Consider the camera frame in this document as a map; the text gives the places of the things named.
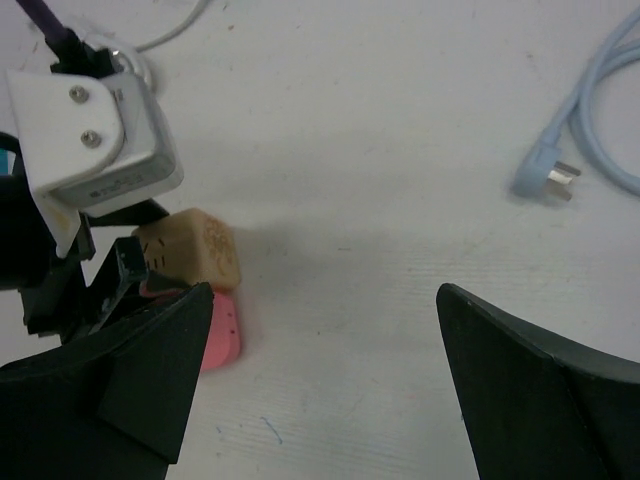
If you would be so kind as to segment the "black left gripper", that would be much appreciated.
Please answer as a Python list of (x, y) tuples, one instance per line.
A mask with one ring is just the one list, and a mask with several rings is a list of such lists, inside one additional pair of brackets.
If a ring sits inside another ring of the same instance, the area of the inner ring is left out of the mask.
[[(68, 343), (153, 298), (188, 288), (184, 281), (153, 271), (136, 237), (116, 239), (87, 284), (77, 251), (64, 259), (50, 254), (49, 232), (32, 199), (18, 139), (2, 132), (1, 149), (15, 154), (13, 170), (1, 175), (1, 289), (19, 289), (30, 334), (57, 335)], [(139, 227), (169, 215), (149, 199), (100, 217), (82, 214), (81, 227)]]

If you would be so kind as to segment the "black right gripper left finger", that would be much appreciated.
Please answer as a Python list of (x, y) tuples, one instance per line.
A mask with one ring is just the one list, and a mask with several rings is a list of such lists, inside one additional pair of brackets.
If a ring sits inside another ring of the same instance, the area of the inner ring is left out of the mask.
[(1, 368), (4, 479), (163, 479), (177, 462), (213, 311), (198, 284)]

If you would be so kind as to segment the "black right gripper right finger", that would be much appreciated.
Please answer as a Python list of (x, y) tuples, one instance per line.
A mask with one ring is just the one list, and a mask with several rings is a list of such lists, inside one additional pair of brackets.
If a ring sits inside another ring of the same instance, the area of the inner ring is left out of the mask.
[(436, 305), (480, 478), (638, 478), (638, 363), (454, 284), (439, 288)]

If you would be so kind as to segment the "beige cube socket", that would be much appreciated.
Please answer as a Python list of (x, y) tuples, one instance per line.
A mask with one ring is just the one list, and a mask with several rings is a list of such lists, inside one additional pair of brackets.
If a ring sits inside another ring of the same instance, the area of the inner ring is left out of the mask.
[(232, 291), (241, 282), (233, 233), (224, 222), (191, 208), (133, 231), (150, 270), (188, 285)]

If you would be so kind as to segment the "pink square plug adapter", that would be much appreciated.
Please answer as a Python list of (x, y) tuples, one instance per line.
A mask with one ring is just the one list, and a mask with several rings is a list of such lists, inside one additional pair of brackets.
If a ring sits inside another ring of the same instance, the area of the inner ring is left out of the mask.
[[(177, 279), (151, 271), (140, 283), (139, 295), (156, 302), (186, 290), (189, 285)], [(239, 320), (233, 296), (213, 291), (213, 311), (200, 372), (204, 373), (234, 362), (241, 352)]]

